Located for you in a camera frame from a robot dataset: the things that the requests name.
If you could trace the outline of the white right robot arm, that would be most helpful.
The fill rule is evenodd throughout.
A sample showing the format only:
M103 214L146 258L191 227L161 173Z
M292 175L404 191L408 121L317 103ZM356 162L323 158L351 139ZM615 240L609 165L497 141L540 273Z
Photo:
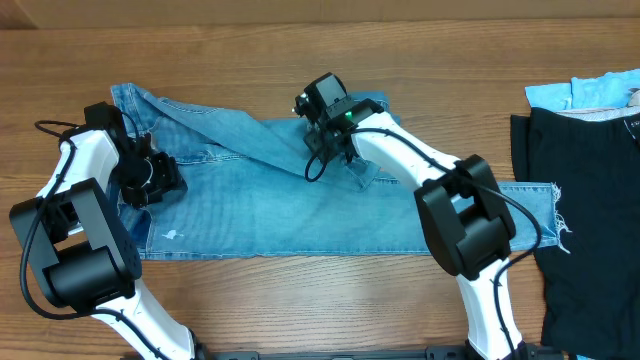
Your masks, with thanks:
M304 142L323 165L343 155L389 172L414 195L427 248L456 279L468 320L470 359L526 359L527 346L514 320L507 272L515 264L511 240L518 210L504 195L488 163L442 153L404 130L381 105L356 100L327 73L296 96L293 111L309 130Z

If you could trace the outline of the light blue denim jeans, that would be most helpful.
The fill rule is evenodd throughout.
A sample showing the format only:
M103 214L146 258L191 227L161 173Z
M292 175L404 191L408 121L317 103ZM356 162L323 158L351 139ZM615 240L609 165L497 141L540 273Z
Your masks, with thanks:
M181 103L132 83L111 89L130 135L148 135L185 180L156 204L118 206L147 260L254 256L424 255L413 194L362 160L332 161L306 181L302 119Z

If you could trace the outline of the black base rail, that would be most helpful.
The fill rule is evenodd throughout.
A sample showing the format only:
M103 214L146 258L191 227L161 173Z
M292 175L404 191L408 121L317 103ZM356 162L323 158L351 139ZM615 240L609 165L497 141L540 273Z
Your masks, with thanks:
M261 354L256 351L213 353L214 360L472 360L481 359L470 346L430 346L424 350L307 352Z

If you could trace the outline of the black folded garment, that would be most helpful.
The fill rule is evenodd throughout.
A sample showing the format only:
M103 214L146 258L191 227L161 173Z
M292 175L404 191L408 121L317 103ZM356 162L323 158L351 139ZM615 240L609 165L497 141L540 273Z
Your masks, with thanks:
M561 192L557 247L536 251L542 342L592 359L639 356L639 117L587 122L534 108L511 118L516 180Z

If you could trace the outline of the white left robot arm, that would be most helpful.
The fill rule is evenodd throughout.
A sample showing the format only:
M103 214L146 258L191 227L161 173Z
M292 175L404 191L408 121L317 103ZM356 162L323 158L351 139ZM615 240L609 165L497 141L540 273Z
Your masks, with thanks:
M127 133L136 124L114 105L90 105L84 116L57 134L60 159L46 186L9 213L25 302L51 320L97 319L141 359L211 358L145 285L134 240L107 196L116 184L139 209L185 189L175 159L155 150L151 136Z

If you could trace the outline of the light blue folded cloth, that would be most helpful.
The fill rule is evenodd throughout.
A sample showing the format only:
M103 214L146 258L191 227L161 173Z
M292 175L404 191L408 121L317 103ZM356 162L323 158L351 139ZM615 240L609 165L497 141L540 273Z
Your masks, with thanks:
M590 122L639 113L639 70L608 72L596 78L573 77L570 82L527 86L531 108Z

